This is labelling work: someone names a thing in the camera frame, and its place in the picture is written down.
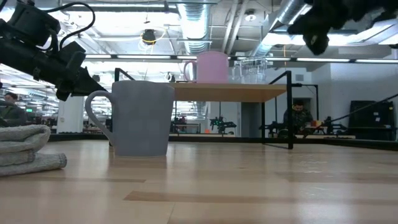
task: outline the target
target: white column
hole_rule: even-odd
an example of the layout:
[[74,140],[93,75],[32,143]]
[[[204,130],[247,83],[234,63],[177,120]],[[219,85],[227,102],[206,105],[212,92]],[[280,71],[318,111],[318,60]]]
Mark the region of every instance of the white column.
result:
[[69,96],[67,101],[60,101],[58,107],[57,133],[83,132],[83,96]]

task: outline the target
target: ceiling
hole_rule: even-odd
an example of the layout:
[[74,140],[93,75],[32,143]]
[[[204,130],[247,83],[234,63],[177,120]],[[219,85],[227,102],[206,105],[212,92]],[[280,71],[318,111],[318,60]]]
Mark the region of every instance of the ceiling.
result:
[[[36,0],[38,7],[54,7],[56,1]],[[103,1],[82,1],[88,2],[90,5],[105,4]],[[106,1],[107,5],[120,4],[126,1]],[[145,1],[135,0],[127,1],[130,4],[142,4],[144,8],[147,2],[151,4],[163,3],[163,1]],[[168,0],[169,6],[174,7],[176,2],[186,2],[180,0]],[[207,0],[200,2],[209,2],[217,4],[209,4],[210,13],[208,18],[208,38],[210,43],[208,50],[221,51],[223,48],[224,36],[228,28],[230,15],[234,14],[233,0]],[[280,8],[281,1],[278,0],[252,0],[248,1],[246,9],[254,9],[256,19],[247,21],[242,19],[240,21],[237,36],[233,36],[233,28],[239,24],[239,11],[243,4],[238,4],[237,13],[234,16],[232,31],[229,36],[229,42],[233,42],[231,54],[246,54],[254,50],[263,41],[262,27],[269,15],[276,14]],[[182,30],[182,21],[176,13],[150,12],[150,10],[142,12],[96,12],[96,22],[92,28],[82,33],[80,37],[74,36],[69,41],[77,41],[88,54],[156,54],[156,55],[183,55],[187,53],[185,48],[186,38]],[[0,13],[0,18],[8,20],[13,13],[13,8],[8,7]],[[51,13],[57,18],[62,25],[62,31],[58,38],[64,37],[77,29],[81,29],[91,22],[92,15],[90,12],[82,11],[80,9],[72,11],[63,11]],[[350,29],[355,30],[355,24],[351,25]],[[155,35],[159,40],[153,46],[143,46],[141,34],[145,29],[154,29]],[[286,43],[278,47],[273,46],[269,52],[275,57],[312,57],[311,52],[304,45],[294,45]],[[386,45],[372,45],[372,46],[356,46],[356,47],[339,47],[331,46],[325,52],[323,57],[333,58],[383,58],[391,53]],[[312,71],[319,67],[319,63],[288,63],[274,62],[272,67],[303,67]],[[100,84],[109,88],[114,80],[114,69],[122,68],[138,80],[150,80],[153,82],[165,82],[165,75],[173,73],[180,77],[182,72],[182,64],[175,63],[147,63],[147,62],[109,62],[104,60],[86,61],[82,66],[87,66],[91,75],[100,76]],[[37,82],[32,79],[30,75],[18,72],[5,65],[0,65],[0,79],[7,85],[17,85],[20,88],[10,89],[21,96],[22,98],[33,97],[41,103],[57,102],[55,99],[55,90],[53,85],[45,82]],[[98,103],[98,111],[104,112],[101,108],[110,108],[110,104],[104,99],[97,99],[102,104]],[[191,103],[185,105],[189,108],[195,108]]]

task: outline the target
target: mug handle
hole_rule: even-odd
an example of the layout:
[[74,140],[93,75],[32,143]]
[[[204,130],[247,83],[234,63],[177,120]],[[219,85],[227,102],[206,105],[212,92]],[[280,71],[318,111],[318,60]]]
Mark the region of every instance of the mug handle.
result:
[[113,133],[111,131],[109,131],[105,125],[101,124],[101,122],[98,120],[98,118],[94,115],[93,113],[93,109],[91,107],[91,102],[93,101],[94,97],[96,96],[105,96],[107,97],[111,104],[114,105],[116,102],[116,99],[114,98],[114,96],[112,95],[112,93],[109,93],[107,91],[103,91],[103,90],[99,90],[99,91],[94,91],[92,92],[90,95],[87,96],[86,99],[86,103],[85,103],[85,109],[87,112],[87,116],[95,123],[95,125],[97,125],[97,127],[100,128],[100,130],[105,134],[105,136],[109,139],[109,141],[111,142],[111,144],[113,146],[115,145],[115,139],[113,136]]
[[185,62],[185,65],[184,65],[184,78],[185,78],[185,80],[186,81],[188,81],[188,82],[196,82],[196,80],[191,80],[189,77],[188,77],[188,75],[187,75],[187,65],[189,64],[189,63],[192,63],[192,64],[194,64],[194,65],[197,65],[197,62],[196,61],[194,61],[194,60],[190,60],[190,61],[187,61],[187,62]]

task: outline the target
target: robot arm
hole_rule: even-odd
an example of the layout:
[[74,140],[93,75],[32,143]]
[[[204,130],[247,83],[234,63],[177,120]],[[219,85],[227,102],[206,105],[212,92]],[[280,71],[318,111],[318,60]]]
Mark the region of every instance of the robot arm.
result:
[[[0,4],[0,10],[6,0]],[[42,11],[34,6],[32,1],[18,1],[11,19],[6,22],[0,19],[0,63],[32,75],[34,80],[44,80],[57,88],[57,98],[67,100],[68,96],[86,96],[96,90],[105,90],[95,82],[86,68],[81,68],[86,55],[85,50],[76,42],[63,47],[64,41],[79,32],[89,29],[95,21],[86,28],[68,34],[58,46],[57,34],[60,31],[58,20],[48,15],[65,9],[74,2],[49,11]],[[52,38],[48,49],[40,49],[49,37]]]

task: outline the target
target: gray cloth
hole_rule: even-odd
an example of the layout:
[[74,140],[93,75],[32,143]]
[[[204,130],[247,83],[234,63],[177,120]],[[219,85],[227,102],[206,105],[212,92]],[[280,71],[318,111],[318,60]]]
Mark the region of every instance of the gray cloth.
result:
[[0,128],[0,154],[33,150],[37,152],[49,141],[51,130],[45,125]]
[[0,166],[23,164],[25,162],[33,162],[34,160],[35,151],[33,150],[0,154]]
[[7,175],[28,174],[43,170],[61,169],[66,165],[67,157],[63,153],[54,155],[37,153],[36,159],[33,162],[0,167],[0,177]]
[[10,127],[26,124],[26,112],[14,103],[0,100],[0,118],[4,119]]

